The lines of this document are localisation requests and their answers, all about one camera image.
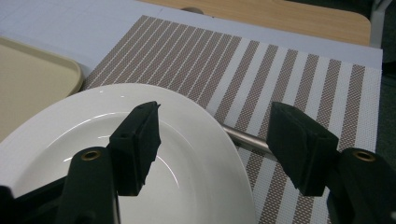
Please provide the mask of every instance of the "white stripe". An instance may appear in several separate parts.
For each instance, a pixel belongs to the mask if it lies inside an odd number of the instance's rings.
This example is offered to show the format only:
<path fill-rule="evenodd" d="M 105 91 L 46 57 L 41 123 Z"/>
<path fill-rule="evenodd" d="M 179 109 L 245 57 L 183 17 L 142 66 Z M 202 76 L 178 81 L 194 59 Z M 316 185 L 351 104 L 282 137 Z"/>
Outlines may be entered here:
<path fill-rule="evenodd" d="M 253 189 L 253 198 L 256 205 L 256 220 L 260 220 L 262 209 L 264 208 L 265 199 L 271 185 L 271 179 L 274 175 L 276 162 L 264 158 L 262 166 L 257 176 L 256 184 Z"/>
<path fill-rule="evenodd" d="M 91 84 L 88 86 L 87 89 L 89 89 L 90 86 L 96 81 L 96 79 L 99 78 L 99 76 L 101 76 L 102 73 L 106 71 L 107 67 L 114 61 L 114 59 L 117 57 L 117 55 L 119 55 L 119 53 L 121 52 L 121 50 L 129 43 L 129 41 L 131 41 L 131 39 L 134 37 L 134 35 L 137 34 L 137 32 L 140 30 L 140 28 L 142 28 L 143 25 L 144 25 L 144 24 L 146 23 L 146 21 L 148 21 L 148 20 L 149 20 L 149 17 L 146 17 L 146 20 L 145 20 L 144 22 L 142 22 L 142 24 L 140 24 L 140 26 L 139 26 L 139 28 L 137 28 L 136 32 L 134 32 L 134 34 L 131 35 L 131 36 L 128 38 L 128 40 L 125 42 L 125 44 L 122 45 L 122 47 L 119 49 L 119 51 L 117 51 L 117 52 L 114 54 L 114 57 L 111 58 L 111 60 L 106 64 L 106 66 L 102 69 L 102 71 L 100 71 L 100 73 L 95 77 L 95 79 L 91 82 Z"/>
<path fill-rule="evenodd" d="M 288 49 L 285 48 L 278 48 L 276 52 L 276 56 L 269 71 L 268 77 L 262 88 L 262 92 L 258 101 L 259 103 L 254 108 L 253 114 L 250 119 L 254 120 L 254 122 L 250 122 L 247 126 L 247 133 L 257 135 L 260 131 L 265 112 L 267 111 L 267 108 L 270 104 L 272 98 L 271 96 L 273 94 L 277 79 L 279 78 L 279 73 L 282 69 L 282 64 L 285 61 L 287 52 Z"/>
<path fill-rule="evenodd" d="M 178 52 L 177 56 L 174 58 L 174 60 L 171 62 L 171 64 L 168 66 L 168 68 L 166 69 L 166 71 L 163 73 L 163 76 L 161 77 L 161 79 L 157 82 L 156 86 L 158 86 L 162 81 L 163 78 L 166 76 L 166 74 L 169 72 L 169 70 L 172 68 L 173 64 L 175 63 L 175 61 L 178 59 L 178 56 L 180 56 L 180 53 L 183 52 L 183 49 L 186 48 L 187 44 L 190 42 L 191 38 L 194 36 L 195 31 L 197 31 L 197 28 L 194 28 L 194 31 L 192 32 L 192 34 L 189 36 L 189 39 L 187 39 L 187 41 L 184 43 L 183 47 L 181 48 L 181 50 Z"/>
<path fill-rule="evenodd" d="M 346 112 L 347 92 L 349 89 L 351 73 L 352 64 L 341 63 L 334 100 L 332 102 L 332 114 L 329 122 L 329 131 L 338 137 L 341 136 L 341 132 L 343 131 L 343 121 Z"/>
<path fill-rule="evenodd" d="M 282 201 L 279 207 L 279 215 L 276 223 L 292 223 L 297 206 L 299 190 L 295 189 L 290 178 L 286 181 L 285 190 L 283 191 Z"/>
<path fill-rule="evenodd" d="M 322 197 L 314 199 L 314 206 L 312 207 L 312 216 L 310 218 L 311 224 L 327 223 L 329 210 L 327 209 L 327 198 L 329 196 L 329 189 L 326 188 Z"/>
<path fill-rule="evenodd" d="M 366 67 L 361 90 L 355 147 L 375 151 L 381 70 Z"/>
<path fill-rule="evenodd" d="M 209 103 L 207 104 L 206 110 L 214 115 L 219 108 L 221 100 L 224 98 L 224 94 L 230 86 L 231 80 L 233 80 L 233 76 L 235 75 L 236 69 L 238 65 L 241 63 L 242 58 L 244 57 L 245 51 L 248 48 L 248 44 L 250 43 L 249 39 L 242 38 L 239 42 L 238 47 L 231 58 L 224 75 L 219 82 L 219 85 L 216 87 L 215 92 L 213 93 L 212 98 L 210 98 Z"/>
<path fill-rule="evenodd" d="M 181 64 L 181 66 L 177 69 L 175 75 L 172 77 L 172 80 L 169 82 L 168 86 L 166 88 L 169 88 L 172 83 L 174 82 L 175 78 L 177 77 L 177 74 L 180 72 L 180 70 L 184 67 L 184 64 L 187 62 L 187 60 L 190 58 L 190 56 L 192 55 L 192 53 L 194 52 L 195 48 L 197 47 L 198 43 L 201 41 L 202 36 L 204 36 L 204 34 L 206 33 L 207 30 L 204 30 L 201 35 L 199 36 L 198 40 L 195 42 L 194 46 L 192 47 L 192 49 L 190 50 L 189 55 L 187 55 L 186 58 L 183 59 L 183 63 Z"/>
<path fill-rule="evenodd" d="M 291 70 L 290 79 L 288 87 L 285 91 L 285 96 L 282 102 L 288 105 L 293 105 L 297 97 L 297 92 L 301 85 L 301 78 L 304 73 L 306 59 L 308 58 L 308 53 L 298 52 L 296 61 L 294 62 L 293 69 Z"/>
<path fill-rule="evenodd" d="M 211 39 L 212 39 L 212 37 L 213 37 L 213 34 L 214 34 L 214 32 L 212 32 L 212 34 L 210 35 L 210 37 L 206 40 L 206 43 L 205 43 L 204 47 L 201 49 L 201 51 L 199 52 L 199 55 L 198 55 L 198 57 L 195 59 L 194 64 L 190 67 L 190 70 L 189 70 L 189 72 L 187 73 L 187 75 L 184 76 L 183 81 L 181 81 L 181 84 L 180 84 L 180 86 L 178 87 L 177 92 L 180 91 L 180 88 L 183 86 L 183 84 L 184 84 L 184 82 L 186 81 L 186 79 L 190 76 L 192 69 L 193 69 L 193 68 L 195 67 L 195 65 L 198 63 L 198 61 L 200 60 L 202 54 L 205 52 L 205 50 L 206 50 L 206 48 L 207 48 L 207 45 L 209 44 L 209 42 L 211 41 Z M 177 71 L 175 77 L 176 77 L 176 76 L 178 75 L 178 73 L 180 72 L 181 67 L 182 67 L 182 66 L 180 66 L 180 68 L 178 69 L 178 71 Z"/>
<path fill-rule="evenodd" d="M 158 50 L 158 52 L 155 54 L 154 58 L 151 60 L 151 62 L 148 64 L 148 66 L 147 66 L 146 69 L 142 72 L 142 74 L 140 75 L 140 77 L 137 79 L 136 82 L 139 82 L 140 78 L 141 78 L 143 75 L 146 74 L 146 72 L 148 71 L 148 69 L 151 67 L 151 64 L 157 59 L 158 55 L 161 54 L 161 52 L 163 51 L 163 48 L 166 46 L 166 44 L 169 42 L 169 40 L 172 39 L 172 36 L 175 34 L 175 32 L 176 32 L 176 30 L 178 29 L 179 26 L 180 26 L 180 24 L 178 24 L 177 27 L 176 27 L 176 28 L 174 29 L 174 31 L 172 32 L 172 34 L 169 35 L 169 37 L 166 39 L 165 43 L 163 43 L 163 46 L 160 48 L 160 50 Z M 157 67 L 155 71 L 157 71 L 157 70 L 159 69 L 160 66 L 159 66 L 158 64 L 155 64 L 155 66 Z"/>
<path fill-rule="evenodd" d="M 168 53 L 167 53 L 166 56 L 164 57 L 165 59 L 168 58 L 169 54 L 174 50 L 175 46 L 177 46 L 178 41 L 181 39 L 181 37 L 184 35 L 184 33 L 186 33 L 186 31 L 187 31 L 187 26 L 184 28 L 183 33 L 181 33 L 181 35 L 178 37 L 178 39 L 177 39 L 176 43 L 174 44 L 174 46 L 173 46 L 171 49 L 168 50 Z M 148 79 L 148 82 L 147 82 L 147 83 L 150 83 L 151 79 L 154 77 L 155 74 L 157 74 L 158 70 L 163 66 L 163 63 L 164 63 L 165 61 L 166 61 L 166 60 L 161 60 L 161 63 L 157 66 L 157 68 L 155 69 L 155 71 L 152 73 L 152 75 L 151 75 L 151 77 Z"/>
<path fill-rule="evenodd" d="M 241 158 L 242 163 L 244 164 L 245 169 L 246 169 L 248 166 L 248 159 L 250 158 L 251 151 L 240 147 L 238 150 L 238 153 L 239 153 L 239 157 Z"/>
<path fill-rule="evenodd" d="M 229 113 L 227 114 L 224 123 L 234 127 L 238 118 L 241 114 L 241 111 L 244 107 L 245 101 L 248 98 L 248 94 L 250 92 L 251 86 L 256 78 L 259 76 L 257 73 L 260 69 L 260 65 L 262 64 L 262 59 L 265 56 L 265 52 L 267 51 L 268 44 L 260 43 L 254 53 L 253 59 L 250 62 L 250 65 L 247 69 L 247 72 L 242 80 L 241 86 L 238 89 L 238 93 L 235 95 L 233 99 L 233 104 L 230 107 Z"/>
<path fill-rule="evenodd" d="M 221 39 L 223 38 L 223 36 L 224 36 L 224 34 L 221 34 L 221 36 L 220 36 L 218 42 L 216 43 L 216 46 L 212 49 L 212 52 L 210 52 L 209 57 L 207 57 L 204 66 L 202 67 L 202 69 L 201 69 L 200 73 L 198 74 L 197 78 L 194 80 L 194 83 L 192 84 L 192 86 L 191 86 L 191 88 L 190 88 L 190 90 L 189 90 L 189 93 L 187 93 L 187 97 L 190 96 L 190 93 L 191 93 L 193 87 L 195 86 L 195 84 L 197 83 L 197 81 L 201 78 L 202 73 L 205 71 L 207 65 L 208 65 L 209 62 L 212 60 L 213 54 L 216 52 L 216 49 L 218 48 L 219 43 L 220 43 Z"/>
<path fill-rule="evenodd" d="M 154 47 L 157 46 L 158 41 L 163 37 L 163 35 L 165 34 L 166 30 L 171 26 L 171 24 L 172 24 L 172 23 L 169 23 L 168 26 L 166 26 L 166 28 L 163 30 L 163 33 L 162 33 L 162 34 L 157 38 L 157 40 L 152 44 L 153 47 L 149 49 L 149 51 L 145 54 L 145 56 L 143 57 L 143 59 L 140 60 L 139 64 L 138 64 L 137 66 L 134 67 L 134 71 L 136 71 L 136 69 L 140 66 L 140 64 L 141 64 L 143 61 L 146 60 L 146 58 L 150 55 L 151 51 L 152 51 L 153 49 L 155 49 Z M 125 79 L 124 82 L 127 82 L 127 81 L 129 80 L 129 78 L 131 78 L 131 76 L 134 74 L 134 71 L 131 72 L 131 74 Z"/>
<path fill-rule="evenodd" d="M 309 92 L 308 102 L 306 103 L 305 114 L 316 119 L 320 106 L 321 95 L 323 93 L 324 81 L 326 79 L 327 69 L 330 59 L 319 57 L 318 65 L 315 71 L 314 80 L 312 80 L 311 91 Z"/>
<path fill-rule="evenodd" d="M 162 27 L 162 26 L 163 26 L 163 21 L 162 21 L 161 24 L 155 29 L 155 31 L 152 32 L 152 34 L 150 35 L 150 37 L 146 40 L 145 44 L 135 53 L 134 57 L 124 66 L 124 68 L 122 69 L 122 71 L 120 72 L 120 74 L 117 76 L 117 78 L 114 79 L 113 84 L 117 82 L 117 80 L 122 76 L 122 74 L 125 72 L 125 70 L 129 67 L 129 65 L 134 61 L 134 58 L 135 58 L 137 55 L 139 55 L 140 50 L 142 50 L 142 49 L 147 45 L 147 43 L 150 41 L 150 39 L 151 39 L 152 37 L 154 37 L 154 35 L 157 33 L 157 31 L 158 31 L 158 30 L 160 29 L 160 27 Z"/>

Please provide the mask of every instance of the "black mechanical part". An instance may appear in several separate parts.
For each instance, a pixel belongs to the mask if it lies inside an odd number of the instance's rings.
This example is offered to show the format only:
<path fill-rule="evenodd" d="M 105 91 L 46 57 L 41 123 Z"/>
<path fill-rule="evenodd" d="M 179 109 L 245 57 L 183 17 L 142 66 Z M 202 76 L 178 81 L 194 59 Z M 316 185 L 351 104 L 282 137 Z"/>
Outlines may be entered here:
<path fill-rule="evenodd" d="M 117 199 L 108 149 L 86 148 L 70 163 L 55 223 L 120 223 Z"/>
<path fill-rule="evenodd" d="M 338 138 L 299 109 L 272 102 L 267 144 L 304 196 L 321 196 Z"/>
<path fill-rule="evenodd" d="M 156 102 L 137 106 L 110 136 L 115 183 L 120 196 L 137 196 L 161 144 Z"/>
<path fill-rule="evenodd" d="M 346 195 L 333 195 L 328 200 L 333 223 L 396 223 L 396 174 L 383 158 L 364 149 L 347 148 L 339 157 L 337 169 Z M 352 211 L 345 214 L 340 208 L 347 208 L 342 204 L 346 199 Z"/>

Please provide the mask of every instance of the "white surface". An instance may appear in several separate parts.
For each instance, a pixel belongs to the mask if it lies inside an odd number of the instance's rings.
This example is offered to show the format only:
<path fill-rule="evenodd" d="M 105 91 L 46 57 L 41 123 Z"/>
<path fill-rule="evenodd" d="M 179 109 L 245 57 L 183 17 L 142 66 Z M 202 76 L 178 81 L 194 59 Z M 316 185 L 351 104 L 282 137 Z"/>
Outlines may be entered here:
<path fill-rule="evenodd" d="M 111 51 L 142 16 L 381 68 L 382 50 L 297 35 L 132 0 L 0 0 L 0 35 L 69 57 L 84 75 Z"/>
<path fill-rule="evenodd" d="M 139 196 L 120 198 L 123 223 L 254 223 L 248 176 L 228 135 L 188 98 L 142 84 L 84 91 L 28 120 L 0 144 L 0 184 L 18 197 L 65 176 L 75 153 L 105 147 L 149 101 L 161 104 L 162 144 Z"/>

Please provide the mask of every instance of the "screw hole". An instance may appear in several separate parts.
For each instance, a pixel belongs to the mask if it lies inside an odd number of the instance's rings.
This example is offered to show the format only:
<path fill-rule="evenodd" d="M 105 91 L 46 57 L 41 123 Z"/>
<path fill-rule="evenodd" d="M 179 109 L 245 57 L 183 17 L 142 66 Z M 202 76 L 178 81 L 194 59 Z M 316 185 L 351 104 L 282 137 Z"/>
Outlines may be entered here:
<path fill-rule="evenodd" d="M 100 157 L 100 151 L 93 150 L 82 154 L 81 159 L 84 161 L 93 161 Z"/>
<path fill-rule="evenodd" d="M 375 157 L 365 151 L 354 151 L 353 155 L 361 161 L 375 161 Z"/>

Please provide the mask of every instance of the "wooden table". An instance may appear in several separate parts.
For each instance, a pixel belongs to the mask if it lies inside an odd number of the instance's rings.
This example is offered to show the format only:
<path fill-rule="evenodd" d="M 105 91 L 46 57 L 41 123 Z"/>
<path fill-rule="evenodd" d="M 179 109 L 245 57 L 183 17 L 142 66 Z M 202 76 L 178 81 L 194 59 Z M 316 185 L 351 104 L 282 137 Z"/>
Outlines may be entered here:
<path fill-rule="evenodd" d="M 360 14 L 284 0 L 142 0 L 165 7 L 197 7 L 204 14 L 303 35 L 368 46 L 370 22 Z"/>

